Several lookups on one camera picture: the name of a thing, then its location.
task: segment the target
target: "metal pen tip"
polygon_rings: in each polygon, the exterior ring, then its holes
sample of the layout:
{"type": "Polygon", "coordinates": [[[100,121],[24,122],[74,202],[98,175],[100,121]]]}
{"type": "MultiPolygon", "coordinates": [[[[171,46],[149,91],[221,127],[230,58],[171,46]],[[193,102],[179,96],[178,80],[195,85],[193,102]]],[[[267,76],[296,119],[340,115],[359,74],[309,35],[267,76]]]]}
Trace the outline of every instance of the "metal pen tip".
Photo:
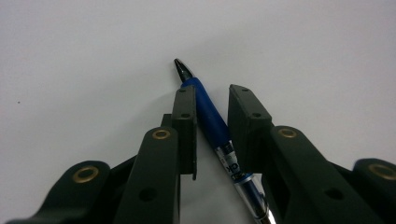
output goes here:
{"type": "Polygon", "coordinates": [[[194,74],[180,59],[175,59],[175,67],[182,82],[194,77],[194,74]]]}

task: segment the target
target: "brass insert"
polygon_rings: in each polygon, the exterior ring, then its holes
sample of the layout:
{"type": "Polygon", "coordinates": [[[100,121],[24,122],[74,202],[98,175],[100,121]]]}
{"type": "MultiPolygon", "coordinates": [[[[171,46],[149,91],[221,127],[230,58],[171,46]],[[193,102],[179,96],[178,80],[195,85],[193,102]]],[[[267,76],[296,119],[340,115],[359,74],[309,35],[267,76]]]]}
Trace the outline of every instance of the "brass insert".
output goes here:
{"type": "Polygon", "coordinates": [[[168,138],[171,135],[169,131],[166,130],[157,130],[152,134],[152,137],[155,139],[165,139],[168,138]]]}
{"type": "Polygon", "coordinates": [[[281,129],[278,133],[284,137],[293,138],[297,136],[297,133],[291,129],[281,129]]]}
{"type": "Polygon", "coordinates": [[[387,180],[396,180],[396,171],[391,169],[390,167],[386,165],[381,165],[381,164],[371,164],[369,165],[369,170],[378,176],[381,176],[384,179],[387,180]]]}
{"type": "Polygon", "coordinates": [[[73,180],[78,184],[83,184],[95,179],[97,175],[99,175],[98,168],[91,165],[84,166],[74,173],[73,180]]]}

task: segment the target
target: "pen barrel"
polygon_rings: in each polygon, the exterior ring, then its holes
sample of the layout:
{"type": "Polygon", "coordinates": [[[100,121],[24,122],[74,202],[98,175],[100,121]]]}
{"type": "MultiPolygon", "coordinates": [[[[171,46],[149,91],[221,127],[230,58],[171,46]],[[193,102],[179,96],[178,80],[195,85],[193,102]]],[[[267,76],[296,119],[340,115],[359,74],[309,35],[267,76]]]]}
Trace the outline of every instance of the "pen barrel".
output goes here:
{"type": "Polygon", "coordinates": [[[254,174],[248,174],[238,182],[235,181],[234,185],[256,221],[265,223],[268,218],[268,203],[262,185],[254,174]]]}
{"type": "Polygon", "coordinates": [[[212,148],[228,144],[230,134],[228,127],[213,105],[207,92],[197,77],[191,77],[183,82],[181,87],[195,87],[197,117],[203,133],[212,148]]]}

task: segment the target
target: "pen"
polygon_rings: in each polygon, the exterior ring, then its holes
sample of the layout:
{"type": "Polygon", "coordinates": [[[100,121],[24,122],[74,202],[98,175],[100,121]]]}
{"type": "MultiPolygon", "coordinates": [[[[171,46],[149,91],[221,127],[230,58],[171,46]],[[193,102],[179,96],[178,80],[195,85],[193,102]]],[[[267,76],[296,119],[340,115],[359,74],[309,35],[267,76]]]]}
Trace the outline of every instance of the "pen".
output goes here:
{"type": "Polygon", "coordinates": [[[254,174],[246,174],[241,171],[233,150],[228,127],[207,95],[204,86],[181,60],[175,59],[175,66],[182,81],[181,87],[190,85],[195,87],[198,122],[210,146],[215,149],[219,160],[232,179],[239,195],[257,223],[270,223],[268,204],[265,200],[262,185],[254,174]]]}

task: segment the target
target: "clear pen barrel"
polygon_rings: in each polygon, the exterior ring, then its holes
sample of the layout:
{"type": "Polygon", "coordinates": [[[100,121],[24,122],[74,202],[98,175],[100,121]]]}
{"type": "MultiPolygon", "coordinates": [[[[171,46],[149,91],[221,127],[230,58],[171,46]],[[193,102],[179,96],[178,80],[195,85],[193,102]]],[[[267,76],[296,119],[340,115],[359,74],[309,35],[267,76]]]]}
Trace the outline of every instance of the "clear pen barrel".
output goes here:
{"type": "Polygon", "coordinates": [[[262,185],[254,174],[246,175],[238,182],[235,181],[234,185],[256,221],[267,223],[268,204],[262,185]]]}

